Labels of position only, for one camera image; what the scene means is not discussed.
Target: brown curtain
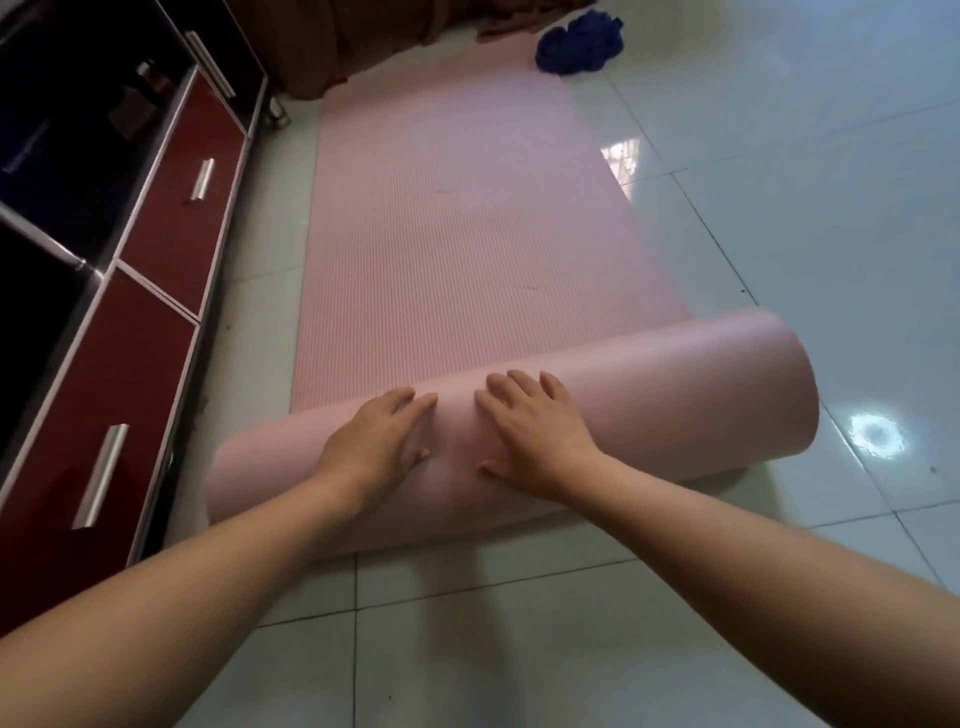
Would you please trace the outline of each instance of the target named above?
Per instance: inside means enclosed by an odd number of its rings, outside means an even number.
[[[538,30],[592,0],[227,0],[275,82],[315,99],[448,25],[486,17],[481,39]]]

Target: yoga mat ribbed texture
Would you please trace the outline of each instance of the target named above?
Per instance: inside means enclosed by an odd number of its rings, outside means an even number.
[[[687,318],[533,42],[327,94],[293,412]]]

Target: floor tile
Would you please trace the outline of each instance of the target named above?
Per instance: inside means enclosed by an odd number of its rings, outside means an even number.
[[[613,0],[605,72],[671,171],[960,99],[954,0]]]
[[[321,102],[285,100],[291,124],[264,127],[230,230],[231,280],[303,265],[316,172]]]
[[[357,615],[356,726],[822,725],[639,562]]]
[[[677,282],[694,317],[754,305],[672,177],[628,184],[623,191],[636,213],[644,244],[660,254],[661,264]]]
[[[261,627],[179,728],[351,728],[353,613]]]
[[[701,478],[693,487],[762,516],[804,527],[890,513],[823,409],[817,436],[807,451],[741,473]]]
[[[898,516],[943,585],[960,595],[960,503]]]
[[[960,497],[960,105],[678,173],[897,510]]]
[[[357,606],[390,604],[633,559],[572,513],[492,533],[361,554]]]
[[[603,73],[578,73],[564,78],[564,83],[620,184],[656,177],[666,171]]]
[[[260,624],[278,624],[354,609],[355,575],[352,556],[314,564],[276,601]]]
[[[835,523],[813,528],[812,532],[934,584],[940,583],[896,516]]]
[[[232,434],[290,412],[302,269],[232,284],[180,475],[167,544],[206,526],[202,485]]]

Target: silver drawer handle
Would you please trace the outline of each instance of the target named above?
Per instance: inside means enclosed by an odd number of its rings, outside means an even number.
[[[213,177],[213,165],[215,163],[215,160],[211,157],[210,159],[204,159],[204,163],[200,165],[200,174],[197,175],[197,181],[193,183],[190,202],[195,203],[206,198],[206,189],[210,187],[210,178]]]
[[[72,530],[92,528],[97,522],[100,507],[104,504],[107,488],[110,487],[110,480],[113,478],[113,471],[117,467],[120,450],[123,449],[123,442],[127,439],[129,430],[129,425],[113,425],[107,430],[104,443],[100,446],[100,454],[97,455],[97,463],[93,466],[90,481],[86,484],[84,499],[80,501],[80,508],[77,509],[77,515],[73,519]]]
[[[204,42],[200,40],[200,36],[197,35],[197,31],[187,31],[183,34],[183,37],[186,38],[187,45],[190,46],[190,50],[193,51],[194,55],[197,57],[197,60],[204,65],[206,72],[209,74],[210,78],[213,80],[213,83],[220,88],[220,92],[224,95],[225,99],[235,98],[237,93],[233,90],[233,86],[230,85],[230,82],[227,80],[227,77],[224,75],[224,72],[220,70],[220,66],[217,65],[217,61],[213,59],[213,56],[210,55],[210,52],[206,50]]]

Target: tile grout line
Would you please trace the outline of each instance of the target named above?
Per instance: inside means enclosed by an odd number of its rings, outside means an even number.
[[[289,268],[281,268],[278,271],[267,271],[266,273],[257,273],[255,276],[249,276],[247,278],[234,279],[227,284],[227,288],[230,288],[232,285],[237,285],[239,283],[249,283],[251,280],[266,278],[267,276],[278,276],[281,273],[290,273],[290,271],[296,271],[302,267],[303,267],[303,264],[292,265]]]
[[[913,508],[897,508],[894,513],[917,513],[918,511],[929,511],[932,508],[940,508],[943,505],[955,505],[960,503],[960,497],[950,498],[941,503],[932,503],[930,505],[918,505]]]
[[[657,160],[660,162],[660,165],[666,167],[667,165],[663,162],[663,156],[660,154],[660,150],[657,149],[657,146],[654,144],[653,139],[650,138],[649,134],[643,129],[643,125],[640,124],[640,120],[636,118],[634,110],[630,108],[630,104],[626,102],[623,96],[620,95],[620,89],[616,87],[616,84],[613,82],[613,79],[607,74],[607,71],[600,69],[600,73],[603,74],[603,77],[607,80],[607,83],[610,84],[610,88],[613,89],[613,94],[620,100],[620,103],[623,104],[623,108],[627,110],[627,113],[630,114],[630,118],[634,120],[637,128],[640,129],[640,133],[643,134],[643,138],[647,140],[647,144],[650,145],[650,148],[654,151],[654,154],[657,155]],[[672,175],[673,172],[664,172],[663,174]]]
[[[733,261],[730,260],[730,257],[727,255],[727,251],[725,251],[723,249],[723,246],[720,245],[720,241],[717,240],[716,235],[713,234],[713,231],[710,229],[710,226],[707,224],[707,221],[704,220],[703,215],[700,214],[700,210],[698,210],[697,206],[693,204],[693,200],[691,200],[690,196],[686,193],[684,186],[681,184],[680,180],[677,179],[676,174],[674,172],[671,172],[670,177],[673,178],[673,181],[680,188],[680,191],[684,194],[686,201],[689,203],[690,207],[693,209],[694,214],[696,214],[697,219],[700,220],[701,225],[704,226],[704,229],[707,231],[707,234],[710,236],[710,239],[713,241],[713,244],[717,247],[717,250],[720,251],[720,255],[724,257],[724,260],[727,261],[727,264],[730,266],[730,269],[733,271],[733,274],[736,276],[737,280],[740,281],[740,284],[743,286],[743,290],[741,292],[746,293],[748,296],[750,296],[754,304],[759,306],[760,302],[756,299],[754,292],[750,290],[750,286],[747,285],[747,281],[743,279],[743,276],[740,275],[740,272],[736,269],[736,266],[733,265]],[[847,444],[847,447],[852,452],[853,457],[856,458],[856,461],[860,464],[860,467],[863,469],[863,472],[867,475],[868,478],[870,478],[870,482],[873,484],[876,491],[880,494],[880,497],[883,499],[883,502],[887,504],[887,508],[890,509],[890,513],[896,513],[896,510],[894,509],[893,504],[890,502],[889,498],[887,498],[886,494],[883,492],[883,489],[880,488],[879,483],[876,482],[876,477],[874,476],[874,474],[870,472],[869,468],[867,468],[867,464],[863,461],[863,458],[860,456],[860,453],[857,452],[857,449],[853,446],[853,443],[848,438],[847,432],[837,422],[837,419],[833,416],[833,413],[830,412],[829,407],[827,407],[827,403],[824,402],[823,398],[821,397],[818,397],[817,400],[819,405],[823,407],[824,412],[827,413],[827,416],[830,417],[830,421],[837,428],[837,430],[839,430],[840,437],[842,437],[843,441]]]
[[[359,612],[357,611],[357,581],[360,571],[360,554],[353,554],[353,708],[350,725],[356,728],[357,725],[357,621]]]
[[[683,193],[687,204],[690,205],[690,209],[693,210],[694,214],[697,216],[697,219],[700,221],[700,224],[704,226],[704,230],[707,231],[707,235],[710,236],[710,240],[713,241],[713,245],[715,245],[717,247],[717,250],[720,251],[720,255],[722,255],[724,260],[727,261],[727,265],[730,266],[730,269],[733,271],[733,274],[736,276],[736,279],[739,280],[740,285],[743,286],[743,290],[740,292],[746,293],[748,296],[750,296],[750,300],[754,302],[754,305],[760,305],[759,301],[756,299],[756,296],[754,295],[754,292],[751,291],[750,287],[747,285],[747,281],[744,280],[743,276],[740,275],[740,272],[736,270],[736,267],[733,265],[733,261],[730,260],[730,256],[727,255],[727,251],[725,251],[723,249],[723,246],[720,245],[720,241],[717,240],[716,235],[713,234],[713,231],[710,229],[710,226],[707,224],[707,221],[704,220],[704,216],[700,214],[700,210],[697,209],[697,206],[693,204],[693,200],[690,199],[690,196],[686,194],[686,190],[684,189],[684,186],[680,184],[680,180],[677,179],[676,174],[677,174],[676,172],[669,173],[670,177],[673,178],[673,182],[680,188],[681,193]]]
[[[900,514],[895,512],[894,518],[897,519],[897,523],[900,524],[900,528],[903,529],[903,532],[906,534],[906,537],[910,539],[910,543],[913,544],[913,547],[917,549],[917,552],[920,554],[920,558],[924,560],[926,567],[930,569],[930,573],[932,573],[934,577],[936,577],[937,582],[940,584],[940,586],[946,589],[947,587],[944,585],[944,580],[940,577],[940,574],[937,572],[937,570],[933,568],[933,564],[930,563],[930,560],[926,558],[926,554],[924,553],[924,550],[920,548],[920,544],[917,543],[917,540],[913,537],[913,534],[910,533],[910,529],[906,527],[906,523],[904,523],[903,520],[900,518]]]
[[[918,115],[918,114],[922,114],[922,113],[927,113],[928,111],[935,111],[935,110],[937,110],[937,109],[943,109],[943,108],[945,108],[945,107],[953,106],[953,105],[955,105],[955,104],[960,104],[960,99],[953,99],[952,101],[944,101],[944,102],[941,102],[941,103],[939,103],[939,104],[933,104],[932,106],[923,107],[922,109],[911,109],[911,110],[908,110],[908,111],[897,111],[897,112],[895,112],[895,113],[887,114],[886,116],[880,116],[879,118],[876,118],[876,119],[869,119],[869,120],[867,120],[867,121],[857,122],[857,123],[851,124],[850,126],[847,126],[847,127],[839,127],[839,128],[837,128],[837,129],[828,129],[828,130],[823,131],[823,132],[815,132],[815,133],[811,133],[811,134],[804,134],[804,135],[798,136],[798,137],[796,137],[796,138],[788,138],[788,139],[780,139],[780,140],[778,140],[778,141],[771,141],[771,142],[767,142],[767,143],[765,143],[765,144],[760,144],[760,145],[755,146],[755,147],[750,147],[750,148],[748,148],[748,149],[743,150],[742,152],[737,152],[737,153],[735,153],[735,154],[727,155],[726,157],[703,158],[703,159],[700,159],[700,160],[694,160],[694,163],[693,163],[693,164],[688,164],[688,165],[687,165],[686,167],[684,167],[683,169],[677,169],[677,170],[674,170],[674,172],[685,172],[685,171],[690,170],[690,169],[700,169],[700,168],[703,168],[703,167],[710,167],[710,166],[713,165],[713,164],[720,164],[721,162],[731,161],[731,160],[733,160],[733,159],[742,159],[742,158],[744,158],[744,157],[755,157],[755,156],[757,156],[757,155],[771,154],[771,153],[775,153],[775,152],[777,152],[777,151],[786,151],[786,150],[789,150],[791,147],[794,147],[794,146],[799,145],[799,144],[804,144],[804,143],[806,143],[806,142],[808,142],[808,141],[814,141],[814,140],[817,140],[817,139],[824,139],[824,138],[827,138],[827,137],[829,137],[829,136],[833,136],[833,135],[835,135],[835,134],[848,133],[848,132],[856,132],[856,131],[861,130],[861,129],[868,129],[868,128],[874,126],[874,125],[883,124],[883,123],[885,123],[885,122],[894,121],[895,119],[901,119],[901,118],[905,118],[905,117],[907,117],[907,116],[914,116],[914,115]]]
[[[896,516],[897,514],[893,511],[886,511],[885,513],[874,513],[872,516],[857,516],[855,519],[844,519],[843,521],[831,521],[829,523],[818,523],[817,525],[806,525],[803,526],[804,531],[815,531],[818,528],[830,528],[835,525],[846,525],[847,523],[860,523],[862,521],[870,521],[872,519],[885,519],[889,516]]]
[[[908,509],[902,509],[902,510],[900,510],[900,511],[894,511],[894,510],[891,509],[891,510],[886,511],[886,512],[883,512],[883,513],[874,513],[874,514],[872,514],[872,515],[870,515],[870,516],[857,516],[856,518],[843,519],[842,521],[830,521],[830,522],[826,522],[826,523],[817,523],[817,524],[815,524],[815,525],[797,526],[797,527],[802,528],[802,529],[805,530],[805,531],[814,531],[814,530],[816,530],[817,528],[828,528],[828,527],[835,526],[835,525],[844,525],[844,524],[846,524],[846,523],[858,523],[858,522],[862,522],[862,521],[870,521],[870,520],[872,520],[872,519],[887,518],[887,517],[889,517],[889,516],[896,516],[896,517],[898,517],[897,520],[900,522],[901,525],[903,525],[903,523],[900,521],[900,518],[899,518],[899,514],[900,514],[900,513],[915,513],[915,512],[917,512],[917,511],[925,511],[925,510],[929,510],[929,509],[931,509],[931,508],[939,508],[940,506],[950,505],[950,504],[957,503],[957,502],[960,502],[960,498],[955,499],[955,500],[948,500],[948,501],[945,501],[945,502],[943,502],[943,503],[935,503],[934,505],[925,505],[925,506],[921,506],[921,507],[919,507],[919,508],[908,508]],[[906,530],[907,533],[909,533],[909,530],[906,528],[905,525],[903,525],[903,529]],[[371,605],[364,606],[364,607],[357,606],[357,584],[356,584],[356,579],[355,579],[355,577],[354,577],[354,587],[353,587],[353,594],[354,594],[354,597],[353,597],[354,601],[353,601],[353,603],[354,603],[354,607],[349,608],[349,609],[339,609],[339,610],[336,610],[336,611],[333,611],[333,612],[323,612],[323,613],[316,614],[316,615],[306,615],[306,616],[304,616],[304,617],[296,617],[296,618],[294,618],[294,619],[284,619],[283,621],[275,621],[275,622],[271,622],[270,624],[258,624],[258,625],[256,626],[256,629],[265,629],[265,628],[267,628],[267,627],[278,627],[278,626],[282,626],[282,625],[284,625],[284,624],[293,624],[293,623],[295,623],[295,622],[299,622],[299,621],[309,621],[309,620],[311,620],[311,619],[322,619],[322,618],[324,618],[324,617],[335,617],[335,616],[337,616],[337,615],[343,615],[343,614],[348,614],[348,613],[351,613],[351,612],[352,612],[352,613],[354,614],[354,635],[353,635],[353,637],[354,637],[354,680],[355,680],[355,679],[356,679],[356,615],[357,615],[358,613],[360,613],[360,612],[366,611],[366,610],[368,610],[368,609],[379,609],[379,608],[381,608],[381,607],[394,607],[394,606],[397,606],[398,604],[409,604],[409,603],[417,602],[417,601],[425,601],[426,599],[433,599],[433,598],[438,597],[438,596],[449,596],[449,595],[465,594],[465,593],[467,593],[467,592],[478,592],[478,591],[480,591],[480,590],[482,590],[482,589],[493,589],[493,588],[495,588],[495,587],[504,586],[504,585],[506,585],[506,584],[518,584],[518,583],[524,582],[524,581],[533,581],[533,580],[535,580],[535,579],[545,579],[545,578],[549,578],[549,577],[551,577],[551,576],[561,576],[561,575],[564,575],[564,574],[576,573],[576,572],[578,572],[578,571],[588,571],[588,570],[593,570],[593,569],[602,569],[602,568],[604,568],[604,567],[617,566],[617,565],[620,565],[620,564],[629,564],[630,562],[633,562],[633,561],[641,561],[641,560],[634,556],[634,557],[627,558],[627,559],[617,559],[617,560],[615,560],[615,561],[604,562],[603,564],[592,564],[592,565],[586,566],[586,567],[577,567],[576,569],[565,569],[565,570],[560,570],[560,571],[551,571],[551,572],[549,572],[549,573],[535,574],[535,575],[533,575],[533,576],[521,576],[521,577],[519,577],[519,578],[517,578],[517,579],[507,579],[507,580],[505,580],[505,581],[497,581],[497,582],[494,582],[494,583],[491,583],[491,584],[478,584],[478,585],[476,585],[476,586],[464,587],[464,588],[462,588],[462,589],[452,589],[452,590],[450,590],[450,591],[448,591],[448,592],[437,592],[437,593],[435,593],[435,594],[422,595],[422,596],[413,596],[413,597],[406,598],[406,599],[398,599],[397,601],[387,601],[387,602],[383,602],[382,604],[371,604]],[[358,564],[358,563],[359,563],[359,554],[354,554],[354,562],[355,562],[355,564]]]

